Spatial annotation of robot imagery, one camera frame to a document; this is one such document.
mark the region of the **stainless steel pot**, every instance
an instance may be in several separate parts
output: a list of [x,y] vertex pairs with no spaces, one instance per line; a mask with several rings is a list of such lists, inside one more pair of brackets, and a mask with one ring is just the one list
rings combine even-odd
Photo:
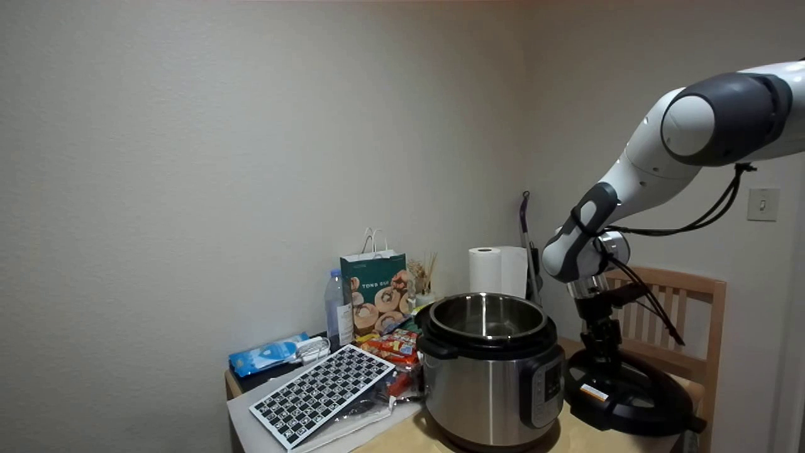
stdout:
[[541,442],[564,404],[564,353],[530,303],[472,293],[418,314],[424,414],[468,449]]

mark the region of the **pot base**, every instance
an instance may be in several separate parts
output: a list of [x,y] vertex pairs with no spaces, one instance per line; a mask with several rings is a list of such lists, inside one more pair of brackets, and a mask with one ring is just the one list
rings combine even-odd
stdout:
[[433,428],[433,434],[440,442],[449,443],[458,452],[469,452],[469,453],[549,453],[556,447],[557,435],[561,435],[561,426],[556,421],[549,428],[549,434],[542,434],[537,442],[517,443],[517,447],[482,447],[482,443],[476,443],[476,442],[464,442],[464,438],[449,434],[448,428],[443,428],[437,421],[433,421],[427,408],[422,408],[422,416],[424,416],[427,428]]

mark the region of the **electrical outlet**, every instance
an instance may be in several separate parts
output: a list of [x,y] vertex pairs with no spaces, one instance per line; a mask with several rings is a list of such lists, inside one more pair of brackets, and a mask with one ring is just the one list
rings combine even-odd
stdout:
[[747,223],[774,223],[779,206],[779,189],[750,189]]

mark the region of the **table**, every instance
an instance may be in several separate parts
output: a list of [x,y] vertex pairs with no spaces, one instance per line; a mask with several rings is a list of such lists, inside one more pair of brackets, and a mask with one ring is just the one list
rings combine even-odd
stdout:
[[[235,380],[225,372],[225,410],[232,421],[234,452],[243,453],[282,453],[282,447],[251,419],[248,406],[263,397],[272,387],[291,380],[296,372],[269,380],[248,394],[242,394]],[[453,453],[448,443],[427,434],[422,426],[419,406],[408,404],[394,410],[375,410],[362,424],[335,428],[323,434],[318,452],[326,453]],[[550,453],[668,453],[676,449],[679,435],[668,438],[639,438],[619,430],[595,430],[571,416],[569,408],[557,416],[557,442]]]

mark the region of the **wooden chair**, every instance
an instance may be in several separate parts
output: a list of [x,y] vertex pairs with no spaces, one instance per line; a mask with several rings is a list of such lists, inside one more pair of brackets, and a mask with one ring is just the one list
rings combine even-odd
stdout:
[[[697,416],[707,421],[705,434],[697,438],[697,452],[707,453],[712,443],[726,284],[720,279],[671,269],[630,269],[652,287],[657,303],[663,307],[686,343],[697,337],[688,333],[692,324],[700,324],[705,331],[700,333],[701,341],[707,341],[705,348],[679,348],[663,331],[662,321],[648,311],[639,307],[637,303],[617,311],[617,321],[622,323],[622,350],[639,355],[642,360],[668,372],[692,395]],[[630,282],[619,269],[608,273],[604,279],[608,287]]]

